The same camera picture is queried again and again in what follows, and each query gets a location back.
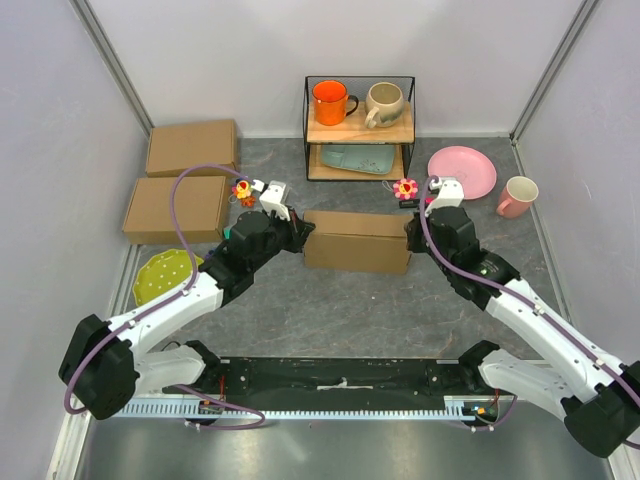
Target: pink plate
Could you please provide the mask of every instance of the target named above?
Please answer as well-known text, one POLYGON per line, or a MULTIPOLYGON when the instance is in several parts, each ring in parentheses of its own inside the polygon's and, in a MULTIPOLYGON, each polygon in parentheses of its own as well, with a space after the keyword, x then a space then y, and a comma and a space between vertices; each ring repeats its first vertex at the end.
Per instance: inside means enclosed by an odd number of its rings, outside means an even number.
POLYGON ((465 200, 484 197, 496 184, 496 167, 485 155, 473 148, 447 147, 429 160, 429 175, 456 177, 462 184, 465 200))

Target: wooden shelf board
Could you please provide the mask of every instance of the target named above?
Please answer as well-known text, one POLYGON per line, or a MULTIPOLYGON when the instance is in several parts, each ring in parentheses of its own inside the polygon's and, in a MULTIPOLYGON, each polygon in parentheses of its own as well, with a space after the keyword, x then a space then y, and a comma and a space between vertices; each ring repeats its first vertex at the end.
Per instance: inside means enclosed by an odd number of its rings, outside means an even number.
POLYGON ((354 172, 341 168, 328 167, 322 163, 322 145, 311 145, 309 153, 309 180, 368 180, 381 182, 382 180, 400 180, 404 177, 402 164, 402 148, 396 145, 396 154, 391 171, 386 175, 374 173, 354 172))
POLYGON ((313 103, 309 105, 307 142, 309 143, 413 143, 415 131, 411 116, 411 104, 405 102, 404 114, 390 127, 367 128, 364 102, 338 125, 327 127, 315 120, 313 103))

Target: mug handle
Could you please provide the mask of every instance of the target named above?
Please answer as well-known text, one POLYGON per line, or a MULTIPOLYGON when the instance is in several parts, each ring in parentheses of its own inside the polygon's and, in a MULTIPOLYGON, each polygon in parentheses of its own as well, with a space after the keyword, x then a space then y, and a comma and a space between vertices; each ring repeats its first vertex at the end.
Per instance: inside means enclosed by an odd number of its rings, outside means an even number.
POLYGON ((498 215, 504 217, 505 208, 507 208, 512 203, 513 203, 513 200, 511 200, 510 198, 507 198, 504 202, 502 202, 500 205, 498 205, 498 208, 496 208, 496 213, 498 215))
POLYGON ((356 102, 356 106, 355 106, 355 107, 353 107, 351 110, 349 110, 349 111, 347 112, 347 114, 345 115, 345 117, 348 117, 348 116, 349 116, 349 115, 351 115, 353 112, 355 112, 355 111, 358 109, 358 103, 360 103, 360 102, 359 102, 359 100, 358 100, 358 97, 356 97, 355 95, 349 95, 349 98, 347 98, 347 102, 348 102, 349 100, 353 100, 354 102, 356 102))
POLYGON ((378 107, 373 107, 370 111, 369 114, 367 115, 367 118, 364 119, 364 125, 367 128, 373 128, 377 125, 377 122, 373 119, 373 117, 376 116, 376 113, 378 113, 380 111, 380 109, 378 107))

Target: gray speckled floor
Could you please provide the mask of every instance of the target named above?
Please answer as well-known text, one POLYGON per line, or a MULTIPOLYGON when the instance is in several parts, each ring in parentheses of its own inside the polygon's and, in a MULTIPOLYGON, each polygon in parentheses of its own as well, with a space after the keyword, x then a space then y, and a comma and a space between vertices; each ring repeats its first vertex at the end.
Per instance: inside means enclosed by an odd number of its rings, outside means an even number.
MULTIPOLYGON (((494 213, 508 178, 518 174, 506 138, 418 139, 409 176, 422 181, 440 148, 466 145, 487 155, 498 183, 485 198, 464 202, 483 245, 505 257, 552 306, 540 242, 529 213, 494 213)), ((407 213, 380 182, 307 182, 301 139, 243 139, 240 168, 250 177, 292 187, 288 202, 307 209, 407 213)), ((229 224, 244 211, 234 205, 229 224)), ((165 246, 143 246, 140 265, 165 246)), ((196 245, 201 256, 210 245, 196 245)), ((456 358, 481 339, 521 358, 539 356, 511 330, 458 297, 431 259, 414 255, 406 275, 307 269, 302 255, 281 253, 263 267, 239 300, 191 322, 171 340, 199 339, 220 355, 456 358)))

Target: orange mug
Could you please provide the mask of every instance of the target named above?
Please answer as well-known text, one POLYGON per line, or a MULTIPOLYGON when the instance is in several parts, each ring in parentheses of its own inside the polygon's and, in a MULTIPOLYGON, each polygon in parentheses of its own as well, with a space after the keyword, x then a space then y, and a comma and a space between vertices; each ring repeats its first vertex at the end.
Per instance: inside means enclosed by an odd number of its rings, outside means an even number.
POLYGON ((527 177, 512 177, 500 194, 496 213, 505 218, 516 218, 526 212, 538 198, 538 186, 527 177))
POLYGON ((337 125, 347 115, 351 115, 358 108, 358 98, 347 95, 347 87, 336 80, 325 80, 313 87, 313 108, 316 122, 322 125, 337 125), (355 107, 347 112, 347 101, 356 102, 355 107))

